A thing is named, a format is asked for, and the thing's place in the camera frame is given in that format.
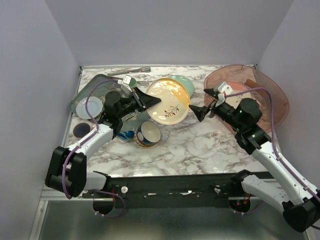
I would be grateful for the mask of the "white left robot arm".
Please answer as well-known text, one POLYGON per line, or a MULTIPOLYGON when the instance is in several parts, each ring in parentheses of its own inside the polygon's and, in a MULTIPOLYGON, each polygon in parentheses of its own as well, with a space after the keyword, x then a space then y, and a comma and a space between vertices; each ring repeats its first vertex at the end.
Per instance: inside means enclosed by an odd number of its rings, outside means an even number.
POLYGON ((68 199, 79 196, 83 191, 94 191, 104 198, 110 194, 110 176, 101 172, 88 172, 87 161, 104 144, 112 141, 123 127, 123 117, 134 112, 144 112, 160 103, 161 99, 150 96, 135 87, 128 97, 117 91, 105 95, 102 118, 95 128, 76 143, 53 150, 45 185, 62 192, 68 199))

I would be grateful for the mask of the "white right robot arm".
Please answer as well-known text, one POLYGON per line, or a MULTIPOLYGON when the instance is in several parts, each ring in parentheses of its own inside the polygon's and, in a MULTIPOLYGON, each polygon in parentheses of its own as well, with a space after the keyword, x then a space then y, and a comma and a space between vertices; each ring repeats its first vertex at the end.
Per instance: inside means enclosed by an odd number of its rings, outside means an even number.
POLYGON ((243 98, 237 107, 226 101, 226 93, 214 88, 205 92, 214 97, 209 106, 190 105, 199 121, 206 115, 218 116, 236 132, 238 145, 260 162, 280 184, 278 189, 259 179, 255 174, 242 170, 230 183, 230 191, 241 196, 254 195, 277 209, 287 224, 297 232, 304 232, 320 219, 320 190, 303 177, 284 157, 274 142, 259 125, 262 112, 255 99, 243 98))

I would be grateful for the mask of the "yellow and cream plate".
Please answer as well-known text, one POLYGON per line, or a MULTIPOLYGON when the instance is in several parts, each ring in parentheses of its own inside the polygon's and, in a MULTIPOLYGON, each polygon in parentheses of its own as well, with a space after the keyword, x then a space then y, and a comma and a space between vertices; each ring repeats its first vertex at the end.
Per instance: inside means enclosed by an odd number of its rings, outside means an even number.
POLYGON ((161 99, 147 110, 148 115, 163 125, 180 123, 189 112, 190 96, 186 88, 171 78, 160 78, 152 82, 146 94, 161 99))

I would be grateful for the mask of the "green and cream plate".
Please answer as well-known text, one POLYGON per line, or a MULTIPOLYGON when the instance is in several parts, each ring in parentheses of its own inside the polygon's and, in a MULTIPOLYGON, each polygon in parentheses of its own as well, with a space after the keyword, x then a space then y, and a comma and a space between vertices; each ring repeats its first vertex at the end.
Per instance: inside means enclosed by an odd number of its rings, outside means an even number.
POLYGON ((174 79, 179 83, 181 83, 184 86, 184 88, 187 90, 189 97, 190 98, 192 97, 195 91, 195 87, 193 82, 188 77, 183 75, 170 75, 169 78, 174 79))

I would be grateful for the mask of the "pink and cream plate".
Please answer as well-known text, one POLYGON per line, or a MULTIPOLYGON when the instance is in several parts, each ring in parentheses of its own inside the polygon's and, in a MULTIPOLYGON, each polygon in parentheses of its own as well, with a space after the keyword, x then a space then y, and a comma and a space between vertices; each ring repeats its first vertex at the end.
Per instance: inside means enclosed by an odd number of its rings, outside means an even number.
MULTIPOLYGON (((248 89, 244 84, 239 83, 239 82, 228 81, 227 83, 232 88, 231 94, 237 94, 240 92, 244 92, 248 89)), ((237 106, 239 105, 239 103, 241 102, 241 100, 245 99, 245 98, 252 98, 251 93, 247 92, 244 94, 239 94, 236 96, 228 97, 225 102, 236 109, 237 106)))

